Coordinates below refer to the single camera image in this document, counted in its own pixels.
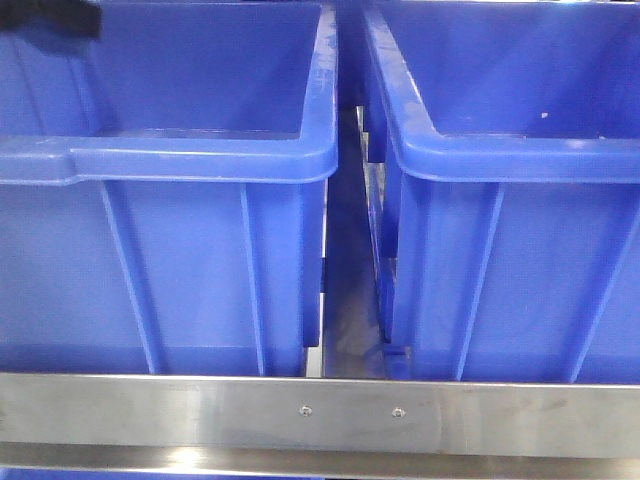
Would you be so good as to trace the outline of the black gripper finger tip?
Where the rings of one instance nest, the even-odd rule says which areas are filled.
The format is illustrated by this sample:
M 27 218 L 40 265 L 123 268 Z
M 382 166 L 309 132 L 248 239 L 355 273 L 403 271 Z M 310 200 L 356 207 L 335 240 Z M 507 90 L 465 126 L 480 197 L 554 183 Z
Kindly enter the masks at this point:
M 102 9 L 91 1 L 1 1 L 2 30 L 16 30 L 34 22 L 51 25 L 77 36 L 98 38 L 102 30 Z

